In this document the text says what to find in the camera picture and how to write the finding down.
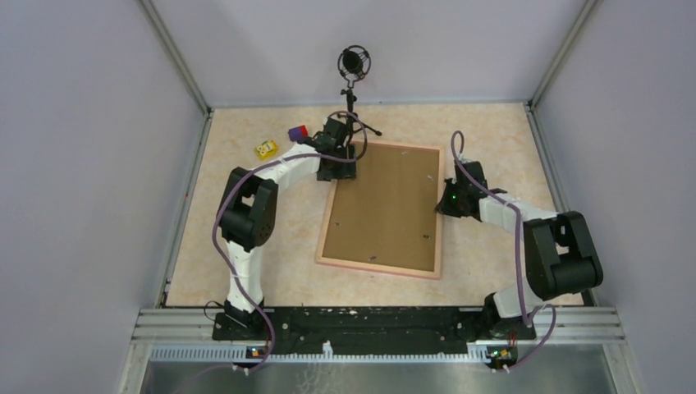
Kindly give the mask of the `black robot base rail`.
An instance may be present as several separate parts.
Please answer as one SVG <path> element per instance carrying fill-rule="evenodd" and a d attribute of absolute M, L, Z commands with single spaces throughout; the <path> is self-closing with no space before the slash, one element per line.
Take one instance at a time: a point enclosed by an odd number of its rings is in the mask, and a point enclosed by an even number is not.
<path fill-rule="evenodd" d="M 312 355 L 329 344 L 336 355 L 464 354 L 479 340 L 533 340 L 521 318 L 488 307 L 273 307 L 263 314 L 216 314 L 215 341 L 252 341 L 272 355 Z"/>

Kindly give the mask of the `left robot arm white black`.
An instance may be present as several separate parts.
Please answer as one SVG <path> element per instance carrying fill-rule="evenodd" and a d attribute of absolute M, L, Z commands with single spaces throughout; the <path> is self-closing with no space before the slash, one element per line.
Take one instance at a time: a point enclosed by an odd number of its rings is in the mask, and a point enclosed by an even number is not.
<path fill-rule="evenodd" d="M 310 175 L 318 181 L 354 179 L 357 162 L 364 156 L 352 143 L 360 123 L 348 112 L 334 112 L 321 131 L 300 138 L 272 161 L 231 171 L 213 239 L 223 239 L 227 246 L 220 251 L 231 274 L 224 314 L 240 337 L 253 339 L 263 329 L 260 268 L 263 246 L 276 224 L 279 194 Z"/>

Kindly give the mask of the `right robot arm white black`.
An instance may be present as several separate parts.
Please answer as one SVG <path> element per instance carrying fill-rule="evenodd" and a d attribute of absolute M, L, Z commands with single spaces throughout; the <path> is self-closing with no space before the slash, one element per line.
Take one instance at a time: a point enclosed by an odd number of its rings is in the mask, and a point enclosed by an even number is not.
<path fill-rule="evenodd" d="M 603 270 L 583 214 L 558 213 L 490 189 L 478 161 L 456 159 L 436 212 L 473 218 L 514 237 L 515 285 L 484 300 L 483 331 L 503 338 L 515 325 L 530 327 L 547 301 L 582 293 L 603 282 Z"/>

